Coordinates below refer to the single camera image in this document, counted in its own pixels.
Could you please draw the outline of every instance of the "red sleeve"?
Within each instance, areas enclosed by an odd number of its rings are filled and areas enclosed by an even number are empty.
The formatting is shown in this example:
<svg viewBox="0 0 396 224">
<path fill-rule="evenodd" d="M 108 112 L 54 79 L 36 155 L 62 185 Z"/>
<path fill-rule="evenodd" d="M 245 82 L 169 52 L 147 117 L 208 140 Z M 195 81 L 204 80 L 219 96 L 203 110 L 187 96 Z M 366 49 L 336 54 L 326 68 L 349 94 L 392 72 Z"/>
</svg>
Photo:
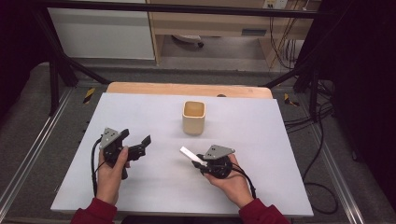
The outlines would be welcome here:
<svg viewBox="0 0 396 224">
<path fill-rule="evenodd" d="M 288 220 L 273 205 L 267 207 L 260 199 L 255 199 L 239 210 L 239 216 L 244 224 L 278 224 L 288 223 Z"/>
<path fill-rule="evenodd" d="M 113 224 L 117 214 L 117 207 L 93 198 L 87 209 L 79 208 L 74 214 L 71 224 Z"/>
</svg>

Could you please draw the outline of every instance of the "white table surface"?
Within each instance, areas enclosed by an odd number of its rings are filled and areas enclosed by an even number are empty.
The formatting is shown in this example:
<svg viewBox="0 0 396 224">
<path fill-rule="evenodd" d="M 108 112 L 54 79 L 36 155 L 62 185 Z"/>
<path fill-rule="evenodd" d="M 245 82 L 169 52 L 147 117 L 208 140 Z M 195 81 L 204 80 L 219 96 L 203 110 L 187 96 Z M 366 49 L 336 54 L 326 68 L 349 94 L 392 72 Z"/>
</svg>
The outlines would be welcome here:
<svg viewBox="0 0 396 224">
<path fill-rule="evenodd" d="M 206 105 L 205 130 L 199 136 L 182 131 L 182 108 L 189 100 Z M 126 146 L 139 144 L 149 134 L 152 140 L 146 156 L 132 161 L 129 177 L 122 180 L 119 211 L 237 216 L 237 206 L 179 152 L 184 146 L 205 154 L 211 145 L 220 145 L 236 150 L 264 204 L 274 204 L 289 217 L 313 216 L 276 100 L 121 93 L 102 95 L 51 210 L 71 212 L 90 204 L 92 146 L 105 127 L 129 129 Z"/>
</svg>

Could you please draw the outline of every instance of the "cup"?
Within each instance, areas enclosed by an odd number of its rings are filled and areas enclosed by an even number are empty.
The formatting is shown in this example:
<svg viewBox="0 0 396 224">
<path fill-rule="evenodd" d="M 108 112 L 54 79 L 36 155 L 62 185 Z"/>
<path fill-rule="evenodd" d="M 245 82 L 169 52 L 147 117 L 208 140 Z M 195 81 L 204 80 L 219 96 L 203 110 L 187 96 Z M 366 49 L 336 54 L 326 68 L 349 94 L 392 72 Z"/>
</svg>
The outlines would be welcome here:
<svg viewBox="0 0 396 224">
<path fill-rule="evenodd" d="M 197 101 L 186 101 L 183 106 L 183 131 L 199 135 L 205 127 L 205 104 Z"/>
</svg>

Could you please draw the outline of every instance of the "aluminum rail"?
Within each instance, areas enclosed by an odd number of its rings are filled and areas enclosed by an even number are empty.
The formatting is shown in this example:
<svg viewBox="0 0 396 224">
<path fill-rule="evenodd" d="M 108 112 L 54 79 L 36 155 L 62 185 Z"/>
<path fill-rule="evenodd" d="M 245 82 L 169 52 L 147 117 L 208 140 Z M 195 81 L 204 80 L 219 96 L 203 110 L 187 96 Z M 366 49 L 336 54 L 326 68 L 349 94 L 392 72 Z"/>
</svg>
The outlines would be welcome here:
<svg viewBox="0 0 396 224">
<path fill-rule="evenodd" d="M 31 2 L 38 7 L 115 10 L 115 11 L 147 11 L 147 12 L 172 12 L 195 13 L 235 16 L 281 17 L 300 19 L 331 19 L 333 12 L 309 10 L 283 10 L 246 7 L 210 7 L 187 6 L 167 4 L 141 4 L 141 3 L 116 3 L 116 2 L 91 2 L 91 1 L 66 1 L 66 0 L 34 0 Z"/>
</svg>

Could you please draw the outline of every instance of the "hand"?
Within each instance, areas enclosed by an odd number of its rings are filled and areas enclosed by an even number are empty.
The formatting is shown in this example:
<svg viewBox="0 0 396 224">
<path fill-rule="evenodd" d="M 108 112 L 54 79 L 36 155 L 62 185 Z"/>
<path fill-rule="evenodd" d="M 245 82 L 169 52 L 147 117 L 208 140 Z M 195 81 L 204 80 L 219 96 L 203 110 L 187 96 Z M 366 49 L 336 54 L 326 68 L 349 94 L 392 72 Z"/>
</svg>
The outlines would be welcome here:
<svg viewBox="0 0 396 224">
<path fill-rule="evenodd" d="M 231 154 L 228 157 L 232 163 L 239 165 L 234 154 Z M 209 180 L 210 184 L 222 189 L 228 199 L 235 203 L 239 208 L 242 208 L 253 201 L 253 197 L 248 189 L 247 180 L 238 172 L 232 170 L 224 179 L 217 179 L 210 174 L 204 174 L 204 176 Z"/>
<path fill-rule="evenodd" d="M 96 198 L 105 202 L 115 205 L 119 199 L 119 189 L 121 183 L 122 169 L 124 167 L 130 168 L 128 159 L 128 147 L 124 147 L 116 164 L 111 168 L 105 161 L 103 150 L 99 153 L 99 165 L 103 163 L 98 170 L 98 190 Z"/>
</svg>

